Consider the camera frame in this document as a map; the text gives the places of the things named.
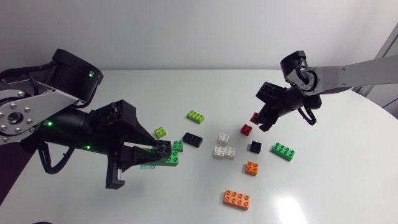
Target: white lego brick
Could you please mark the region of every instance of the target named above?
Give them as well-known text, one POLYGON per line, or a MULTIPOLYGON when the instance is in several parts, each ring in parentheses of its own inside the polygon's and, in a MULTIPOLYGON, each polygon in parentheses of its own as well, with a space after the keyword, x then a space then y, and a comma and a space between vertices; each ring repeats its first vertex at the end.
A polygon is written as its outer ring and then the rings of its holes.
POLYGON ((226 146, 228 144, 228 139, 229 139, 229 135, 221 133, 220 136, 218 137, 217 141, 218 141, 218 143, 226 146))
POLYGON ((223 147, 218 147, 216 146, 214 150, 213 157, 217 159, 223 159, 224 158, 224 151, 225 149, 223 147))
POLYGON ((224 149, 224 157, 227 159, 235 158, 235 148, 226 146, 224 149))

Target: table surface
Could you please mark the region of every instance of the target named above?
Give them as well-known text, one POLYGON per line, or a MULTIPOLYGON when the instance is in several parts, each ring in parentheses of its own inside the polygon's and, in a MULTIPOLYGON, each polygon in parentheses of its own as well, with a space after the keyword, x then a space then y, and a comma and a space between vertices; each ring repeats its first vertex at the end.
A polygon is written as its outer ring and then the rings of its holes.
MULTIPOLYGON (((1 223, 397 223, 398 121, 373 102, 346 91, 322 96, 308 125, 298 112, 263 133, 249 122, 263 104, 265 82, 286 86, 278 70, 105 71, 86 111, 124 99, 143 127, 160 126, 170 141, 186 133, 203 137, 184 144, 177 167, 135 166, 119 190, 105 189, 106 156, 76 150, 56 175, 33 156, 0 208, 1 223), (205 115, 202 124, 186 118, 205 115), (239 131, 253 126, 250 136, 239 131), (215 159, 220 133, 230 135, 235 159, 215 159), (262 143, 260 154, 248 151, 262 143), (296 151, 291 162, 270 152, 280 142, 296 151), (258 175, 244 173, 247 161, 258 175), (223 205, 226 189, 251 196, 249 210, 223 205)), ((65 147, 51 145, 56 162, 65 147)))

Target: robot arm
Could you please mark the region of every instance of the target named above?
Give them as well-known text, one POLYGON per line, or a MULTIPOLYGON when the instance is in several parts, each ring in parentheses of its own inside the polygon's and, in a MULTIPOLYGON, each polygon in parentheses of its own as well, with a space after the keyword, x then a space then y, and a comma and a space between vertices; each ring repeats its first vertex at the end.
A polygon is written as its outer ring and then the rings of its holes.
POLYGON ((106 188, 118 189, 124 185, 121 172, 171 155, 170 142, 155 140, 139 124, 136 108, 123 100, 80 111, 90 104, 103 74, 67 51, 58 49, 46 65, 3 71, 0 79, 0 145, 20 141, 27 152, 37 149, 49 174, 60 171, 75 149, 97 152, 108 157, 106 188), (53 167, 46 142, 69 147, 53 167))
POLYGON ((268 131, 278 117, 294 110, 314 125, 317 120, 312 110, 321 107, 321 94, 338 93, 353 86, 398 83, 398 55, 346 66, 308 67, 304 51, 297 51, 284 58, 280 66, 291 87, 265 82, 258 91, 256 96, 265 105, 256 122, 262 124, 263 131, 268 131))

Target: bolt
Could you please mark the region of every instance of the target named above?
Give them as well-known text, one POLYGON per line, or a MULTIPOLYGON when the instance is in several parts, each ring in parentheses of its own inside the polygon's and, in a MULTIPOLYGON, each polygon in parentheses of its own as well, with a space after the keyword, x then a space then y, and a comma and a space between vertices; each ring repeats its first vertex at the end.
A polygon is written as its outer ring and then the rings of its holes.
POLYGON ((24 97, 24 96, 25 96, 25 93, 24 93, 23 91, 19 91, 19 92, 18 92, 18 96, 19 96, 19 97, 24 97))

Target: green lego brick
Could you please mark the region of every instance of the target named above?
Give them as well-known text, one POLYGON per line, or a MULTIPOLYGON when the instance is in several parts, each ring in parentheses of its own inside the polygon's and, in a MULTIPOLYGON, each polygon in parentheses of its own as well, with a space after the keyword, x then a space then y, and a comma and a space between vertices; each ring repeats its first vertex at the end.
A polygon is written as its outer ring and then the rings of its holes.
POLYGON ((182 152, 182 141, 175 141, 173 144, 173 151, 182 152))
POLYGON ((169 158, 161 158, 155 162, 148 162, 147 166, 177 166, 178 165, 178 152, 172 151, 172 155, 169 158))
POLYGON ((294 154, 296 153, 294 150, 291 150, 288 147, 286 147, 282 144, 279 144, 278 142, 274 145, 271 152, 286 159, 287 161, 291 161, 294 157, 294 154))
POLYGON ((156 134, 157 138, 161 138, 161 137, 166 136, 167 133, 166 133, 166 130, 163 127, 160 127, 160 128, 155 130, 155 134, 156 134))
POLYGON ((195 111, 190 111, 187 114, 187 118, 192 120, 192 121, 194 121, 194 122, 196 122, 196 123, 198 123, 198 124, 202 123, 202 121, 205 120, 205 117, 202 114, 197 113, 195 111))

